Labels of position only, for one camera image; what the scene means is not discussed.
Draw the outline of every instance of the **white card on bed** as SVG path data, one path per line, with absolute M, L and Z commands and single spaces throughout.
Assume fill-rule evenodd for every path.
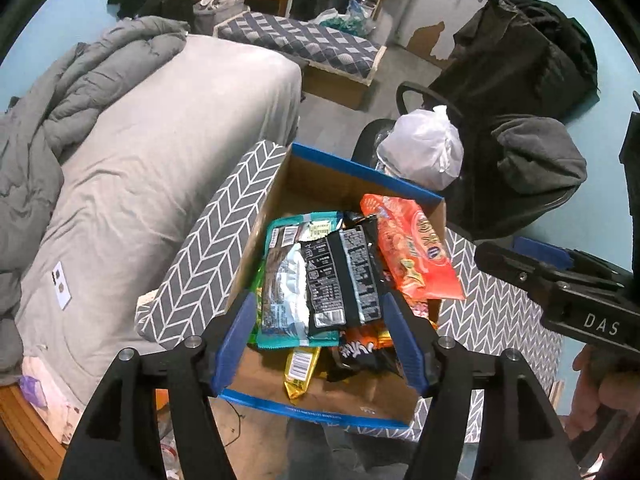
M 58 298 L 58 304 L 60 309 L 64 310 L 66 304 L 71 300 L 71 293 L 69 287 L 66 284 L 65 273 L 62 270 L 62 263 L 58 262 L 53 268 L 51 273 L 53 278 L 53 284 L 56 287 L 56 298 Z

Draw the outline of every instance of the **gray floor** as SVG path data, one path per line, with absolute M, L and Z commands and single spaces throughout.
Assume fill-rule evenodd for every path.
M 324 152 L 351 158 L 362 129 L 373 119 L 398 118 L 396 88 L 403 81 L 428 86 L 440 74 L 440 69 L 405 49 L 390 46 L 380 62 L 375 79 L 367 91 L 361 110 L 306 94 L 300 104 L 300 124 L 297 142 Z M 409 110 L 422 100 L 417 94 L 407 94 Z

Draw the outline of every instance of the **black cable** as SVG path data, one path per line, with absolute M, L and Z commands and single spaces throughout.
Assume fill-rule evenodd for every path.
M 240 438 L 240 434 L 242 433 L 242 419 L 244 418 L 244 415 L 240 415 L 240 413 L 238 413 L 238 410 L 236 410 L 236 407 L 231 402 L 226 400 L 226 403 L 229 406 L 231 406 L 231 408 L 236 412 L 236 415 L 238 416 L 238 434 L 231 442 L 229 442 L 228 444 L 225 444 L 225 447 L 228 447 L 228 446 L 231 446 L 231 444 L 233 444 L 236 440 Z

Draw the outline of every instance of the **gray comforter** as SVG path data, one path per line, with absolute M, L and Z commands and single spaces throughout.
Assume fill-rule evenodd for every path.
M 0 384 L 15 380 L 22 342 L 13 320 L 63 184 L 59 159 L 100 113 L 185 45 L 188 26 L 155 16 L 118 22 L 59 58 L 0 116 Z

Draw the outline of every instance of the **human hand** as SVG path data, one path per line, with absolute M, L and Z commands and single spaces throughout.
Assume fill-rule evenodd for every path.
M 640 413 L 640 372 L 607 374 L 598 387 L 589 370 L 592 351 L 593 347 L 587 345 L 574 359 L 573 368 L 580 372 L 580 377 L 564 430 L 572 440 L 583 431 L 592 430 L 596 425 L 596 412 L 601 404 L 614 410 L 624 410 L 628 419 L 603 452 L 605 458 L 610 458 Z

